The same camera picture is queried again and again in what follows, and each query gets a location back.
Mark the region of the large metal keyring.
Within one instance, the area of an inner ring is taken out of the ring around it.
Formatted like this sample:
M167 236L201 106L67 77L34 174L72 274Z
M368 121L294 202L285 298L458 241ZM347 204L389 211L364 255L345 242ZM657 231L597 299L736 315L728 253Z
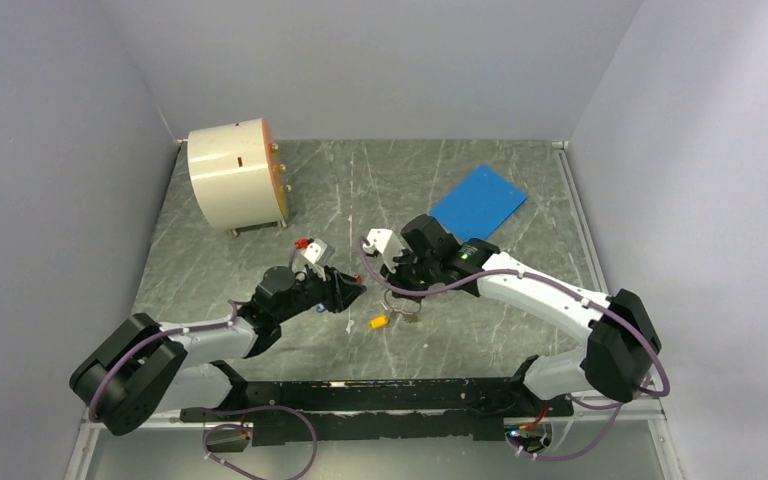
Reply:
M417 298L397 298L391 291L383 294L381 305L384 315L390 323L416 323L422 310L421 300Z

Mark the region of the yellow key tag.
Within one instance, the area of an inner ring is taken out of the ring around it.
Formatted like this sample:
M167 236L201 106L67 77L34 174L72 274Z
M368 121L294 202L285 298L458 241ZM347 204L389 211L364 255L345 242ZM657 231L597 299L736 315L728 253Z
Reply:
M390 318L387 315L381 315L371 319L367 326L370 330L378 330L386 327L390 323Z

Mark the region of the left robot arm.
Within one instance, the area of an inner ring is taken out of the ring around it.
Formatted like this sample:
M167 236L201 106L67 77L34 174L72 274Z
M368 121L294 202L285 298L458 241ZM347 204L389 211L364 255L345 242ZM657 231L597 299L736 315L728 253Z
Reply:
M229 365L271 348L281 326L317 305L346 310L366 287L356 275L326 266L268 269L245 302L228 316L189 324L159 323L146 313L128 317L72 373L68 384L88 417L121 436L155 413L201 407L222 420L246 406L246 381Z

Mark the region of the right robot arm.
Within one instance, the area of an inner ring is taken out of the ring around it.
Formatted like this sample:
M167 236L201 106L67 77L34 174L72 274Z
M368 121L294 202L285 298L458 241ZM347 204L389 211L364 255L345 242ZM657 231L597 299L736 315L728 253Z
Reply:
M510 402L533 415L548 400L595 390L625 404L640 394L664 396L645 385L664 372L662 344L642 299L620 289L588 290L539 272L483 239L459 241L421 214L395 233L372 229L361 243L383 266L378 282L396 297L423 298L452 290L499 301L535 315L576 340L575 349L525 361L514 376Z

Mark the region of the blue square mat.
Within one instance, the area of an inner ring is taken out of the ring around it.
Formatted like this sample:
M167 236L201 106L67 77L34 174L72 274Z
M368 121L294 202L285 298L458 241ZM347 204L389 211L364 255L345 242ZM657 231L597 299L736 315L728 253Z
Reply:
M434 204L429 215L461 242L487 240L527 195L487 165L480 165Z

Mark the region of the cream cylindrical drum device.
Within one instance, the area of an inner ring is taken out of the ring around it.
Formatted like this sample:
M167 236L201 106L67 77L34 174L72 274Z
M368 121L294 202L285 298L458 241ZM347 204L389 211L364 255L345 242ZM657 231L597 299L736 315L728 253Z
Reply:
M285 165L266 119L193 130L186 146L193 193L213 229L287 224Z

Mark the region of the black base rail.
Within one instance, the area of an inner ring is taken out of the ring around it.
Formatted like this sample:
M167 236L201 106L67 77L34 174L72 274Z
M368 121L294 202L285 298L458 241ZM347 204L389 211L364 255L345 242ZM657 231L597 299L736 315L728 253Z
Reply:
M250 382L213 409L181 411L185 423L245 420L257 446L306 441L307 425L272 406L301 412L321 441L466 436L495 441L538 415L570 417L564 396L527 396L506 377L362 381Z

